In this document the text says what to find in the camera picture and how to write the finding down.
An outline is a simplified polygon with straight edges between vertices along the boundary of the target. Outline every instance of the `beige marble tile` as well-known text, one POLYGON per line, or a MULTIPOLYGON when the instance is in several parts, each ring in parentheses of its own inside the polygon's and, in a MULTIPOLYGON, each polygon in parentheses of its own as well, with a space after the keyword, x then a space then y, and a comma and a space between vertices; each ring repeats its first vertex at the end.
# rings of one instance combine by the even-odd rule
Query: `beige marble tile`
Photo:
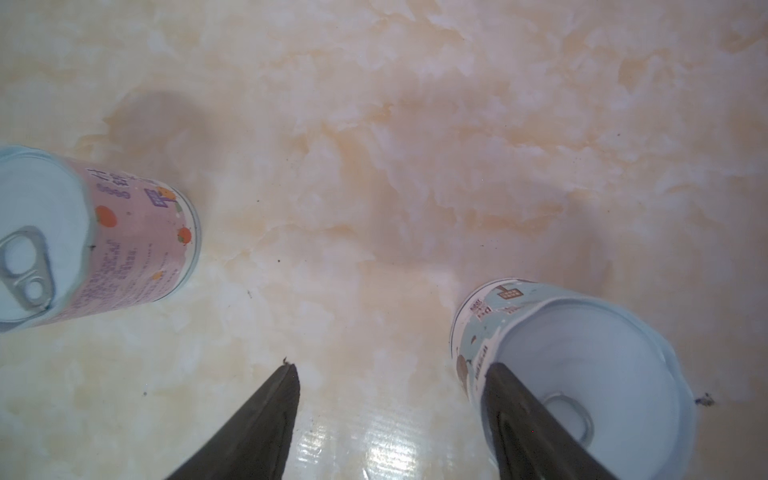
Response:
POLYGON ((0 141, 179 187, 204 247, 166 300, 0 336, 0 477, 163 478, 287 356, 286 478, 494 478, 447 344, 510 275, 673 343, 717 401, 691 478, 768 476, 766 25, 759 1, 6 0, 0 141))

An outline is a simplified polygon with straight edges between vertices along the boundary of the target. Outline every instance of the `orange fruit illustration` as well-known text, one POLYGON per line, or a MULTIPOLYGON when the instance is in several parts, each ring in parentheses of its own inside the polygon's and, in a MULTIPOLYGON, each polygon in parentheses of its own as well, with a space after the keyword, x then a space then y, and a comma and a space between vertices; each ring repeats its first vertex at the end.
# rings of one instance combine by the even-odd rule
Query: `orange fruit illustration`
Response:
POLYGON ((192 232, 186 227, 181 227, 178 231, 178 235, 179 241, 184 245, 192 241, 192 232))
POLYGON ((167 188, 158 187, 157 192, 162 196, 167 198, 168 200, 176 200, 176 194, 167 188))
POLYGON ((114 227, 118 224, 118 218, 114 212, 104 205, 96 207, 96 221, 104 227, 114 227))

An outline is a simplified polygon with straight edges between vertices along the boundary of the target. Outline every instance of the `white can lid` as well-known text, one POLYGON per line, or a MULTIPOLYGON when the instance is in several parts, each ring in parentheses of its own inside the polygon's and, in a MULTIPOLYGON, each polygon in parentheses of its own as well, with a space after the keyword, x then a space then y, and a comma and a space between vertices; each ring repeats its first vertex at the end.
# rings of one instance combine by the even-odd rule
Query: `white can lid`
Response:
POLYGON ((65 306, 84 277, 91 211, 55 156, 0 148, 0 332, 65 306))

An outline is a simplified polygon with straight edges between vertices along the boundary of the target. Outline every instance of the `can body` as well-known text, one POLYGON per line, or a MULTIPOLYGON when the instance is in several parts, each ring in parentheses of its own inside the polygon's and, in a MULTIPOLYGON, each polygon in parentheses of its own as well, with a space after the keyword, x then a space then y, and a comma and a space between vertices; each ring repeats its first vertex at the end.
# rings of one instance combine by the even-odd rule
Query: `can body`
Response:
MULTIPOLYGON (((69 286, 54 282, 51 305, 15 327, 153 302, 185 282, 200 255, 200 222, 181 192, 157 180, 47 155, 46 161, 63 167, 80 185, 89 233, 84 245, 71 248, 73 254, 79 253, 79 247, 83 252, 76 280, 69 286)), ((72 208, 82 206, 78 202, 72 208)), ((44 238, 49 246, 57 241, 55 235, 51 237, 44 238)), ((50 248, 47 255, 52 255, 50 248)))
POLYGON ((488 368, 501 362, 618 478, 683 477, 693 395, 669 343, 627 310, 545 283, 496 280, 459 308, 449 346, 491 449, 482 394, 488 368), (617 454, 615 445, 646 455, 617 454))

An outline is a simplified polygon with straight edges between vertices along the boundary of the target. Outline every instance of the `pull tab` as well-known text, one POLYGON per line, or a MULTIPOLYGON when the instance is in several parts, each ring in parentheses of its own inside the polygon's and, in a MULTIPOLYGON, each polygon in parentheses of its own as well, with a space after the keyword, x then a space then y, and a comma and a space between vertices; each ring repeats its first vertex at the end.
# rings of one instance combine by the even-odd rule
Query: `pull tab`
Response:
POLYGON ((20 228, 0 240, 0 280, 18 304, 31 315, 44 312, 53 301, 53 277, 47 251, 45 237, 36 227, 20 228), (24 256, 24 247, 20 246, 20 242, 27 243, 27 247, 31 243, 35 252, 35 261, 27 270, 24 270, 27 265, 8 265, 9 260, 15 263, 15 258, 24 256))

